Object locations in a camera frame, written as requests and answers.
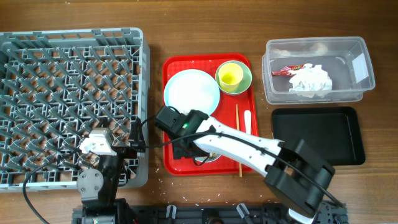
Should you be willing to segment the white plastic fork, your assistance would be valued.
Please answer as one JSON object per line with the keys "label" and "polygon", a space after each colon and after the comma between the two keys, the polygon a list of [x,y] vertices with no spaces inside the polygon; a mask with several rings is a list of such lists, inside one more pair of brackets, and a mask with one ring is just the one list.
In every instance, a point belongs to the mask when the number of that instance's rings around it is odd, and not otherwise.
{"label": "white plastic fork", "polygon": [[252,115],[250,110],[246,110],[244,112],[244,125],[245,125],[245,131],[246,134],[251,135],[251,127],[252,127]]}

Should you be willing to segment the small light blue bowl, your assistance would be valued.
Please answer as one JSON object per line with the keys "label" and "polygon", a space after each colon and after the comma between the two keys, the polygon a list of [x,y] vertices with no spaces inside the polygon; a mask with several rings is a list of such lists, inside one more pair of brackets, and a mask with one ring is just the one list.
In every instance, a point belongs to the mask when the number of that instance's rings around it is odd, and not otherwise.
{"label": "small light blue bowl", "polygon": [[196,157],[195,160],[199,163],[202,162],[213,162],[215,160],[217,160],[221,155],[217,154],[217,153],[210,153],[208,156],[204,156],[204,157]]}

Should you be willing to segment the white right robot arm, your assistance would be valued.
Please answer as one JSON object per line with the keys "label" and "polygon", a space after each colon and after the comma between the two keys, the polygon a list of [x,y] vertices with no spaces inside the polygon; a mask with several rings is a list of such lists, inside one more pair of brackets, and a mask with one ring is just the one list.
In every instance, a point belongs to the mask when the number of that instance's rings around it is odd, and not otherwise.
{"label": "white right robot arm", "polygon": [[201,111],[172,113],[164,131],[183,149],[193,146],[240,162],[264,183],[300,223],[312,223],[335,174],[305,141],[283,142],[230,128]]}

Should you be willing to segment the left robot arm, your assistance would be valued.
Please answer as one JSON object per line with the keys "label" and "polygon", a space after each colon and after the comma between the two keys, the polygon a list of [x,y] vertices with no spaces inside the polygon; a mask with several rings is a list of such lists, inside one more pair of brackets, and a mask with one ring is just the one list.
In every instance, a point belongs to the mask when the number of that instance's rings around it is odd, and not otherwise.
{"label": "left robot arm", "polygon": [[99,163],[94,169],[84,170],[76,182],[81,194],[81,208],[74,209],[72,223],[139,223],[125,198],[116,198],[120,175],[126,159],[135,159],[146,151],[140,119],[133,122],[128,146],[114,146],[112,132],[101,120],[80,144],[83,152],[96,154]]}

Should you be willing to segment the wooden chopstick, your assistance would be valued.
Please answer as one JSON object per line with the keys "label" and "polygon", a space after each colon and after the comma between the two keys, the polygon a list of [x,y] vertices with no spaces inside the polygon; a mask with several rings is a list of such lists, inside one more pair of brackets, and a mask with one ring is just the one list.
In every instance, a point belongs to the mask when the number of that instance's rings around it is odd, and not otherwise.
{"label": "wooden chopstick", "polygon": [[[239,107],[236,104],[236,129],[240,131],[240,122],[239,122]],[[242,164],[239,162],[239,177],[243,177],[243,169]]]}

